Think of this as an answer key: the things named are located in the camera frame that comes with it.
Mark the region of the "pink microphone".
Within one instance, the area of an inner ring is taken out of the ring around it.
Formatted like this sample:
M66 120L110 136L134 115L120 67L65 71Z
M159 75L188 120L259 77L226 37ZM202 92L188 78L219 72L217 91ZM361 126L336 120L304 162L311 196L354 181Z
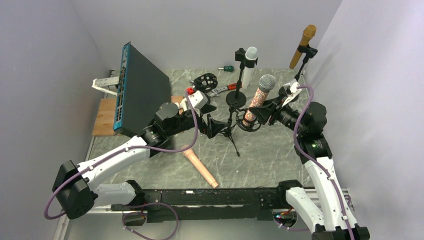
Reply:
M213 177L213 175L209 172L209 170L205 167L205 165L201 162L201 160L191 148L185 150L183 155L192 163L192 165L197 169L197 171L212 188L215 189L219 186L217 180Z

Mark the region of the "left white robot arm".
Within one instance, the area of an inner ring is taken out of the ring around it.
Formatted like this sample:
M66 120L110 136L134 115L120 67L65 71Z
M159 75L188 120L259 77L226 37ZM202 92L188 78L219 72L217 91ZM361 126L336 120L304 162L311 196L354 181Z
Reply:
M147 160L159 152L175 153L170 138L181 132L194 129L213 138L228 126L215 120L210 112L216 107L205 103L188 103L180 112L176 103L164 103L155 113L142 134L131 137L123 145L94 159L63 163L58 170L52 198L62 207L62 214L70 220L77 219L92 208L121 204L131 210L139 209L144 203L144 191L134 180L120 184L104 184L104 181L121 170L140 161Z

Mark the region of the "glitter microphone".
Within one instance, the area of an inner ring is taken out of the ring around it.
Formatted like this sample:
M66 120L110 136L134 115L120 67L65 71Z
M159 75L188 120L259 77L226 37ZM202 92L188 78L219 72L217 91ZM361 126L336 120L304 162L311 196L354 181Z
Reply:
M267 99L269 92L275 87L275 84L276 78L273 75L264 74L261 76L258 82L258 89L256 90L248 108L262 106ZM255 115L248 109L241 123L244 127L250 127L255 118Z

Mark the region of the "white microphone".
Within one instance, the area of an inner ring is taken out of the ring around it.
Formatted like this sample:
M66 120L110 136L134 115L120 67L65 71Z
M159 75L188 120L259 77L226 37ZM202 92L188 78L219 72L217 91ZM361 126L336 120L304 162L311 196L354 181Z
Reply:
M241 80L242 88L246 89L251 82L253 70L258 60L258 49L254 46L250 46L244 55L244 70Z

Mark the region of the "black clip round-base stand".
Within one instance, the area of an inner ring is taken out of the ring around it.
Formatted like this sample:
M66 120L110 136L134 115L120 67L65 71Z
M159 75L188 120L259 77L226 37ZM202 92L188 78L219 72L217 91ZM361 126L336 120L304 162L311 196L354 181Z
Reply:
M226 95L226 103L230 106L231 104L235 104L237 108L241 108L246 104L247 98L246 96L241 92L242 88L242 77L243 77L243 71L245 68L244 61L245 61L245 52L243 48L240 48L235 52L235 61L240 62L240 73L238 81L236 82L236 89L233 91L230 91Z

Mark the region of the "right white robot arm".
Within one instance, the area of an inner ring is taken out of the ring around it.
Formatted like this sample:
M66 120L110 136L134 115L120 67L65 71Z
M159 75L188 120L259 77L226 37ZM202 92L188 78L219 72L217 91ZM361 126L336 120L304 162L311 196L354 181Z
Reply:
M264 105L249 110L263 125L280 122L293 131L295 151L312 179L320 205L307 196L297 180L278 184L276 203L282 208L294 208L313 240L370 239L368 228L358 224L338 182L333 154L323 134L327 124L325 106L312 101L298 112L288 105L267 100Z

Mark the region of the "black tripod shock-mount stand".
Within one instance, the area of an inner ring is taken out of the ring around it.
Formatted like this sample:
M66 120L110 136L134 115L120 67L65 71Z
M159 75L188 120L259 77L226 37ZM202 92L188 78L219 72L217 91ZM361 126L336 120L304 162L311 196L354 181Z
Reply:
M256 132L261 128L262 124L256 118L254 120L245 119L245 114L248 111L247 108L237 108L235 104L231 104L228 108L228 111L229 117L227 122L224 125L224 128L219 131L219 133L231 141L234 146L236 155L240 157L241 154L238 151L236 143L233 139L233 130L236 127L239 127L245 132Z

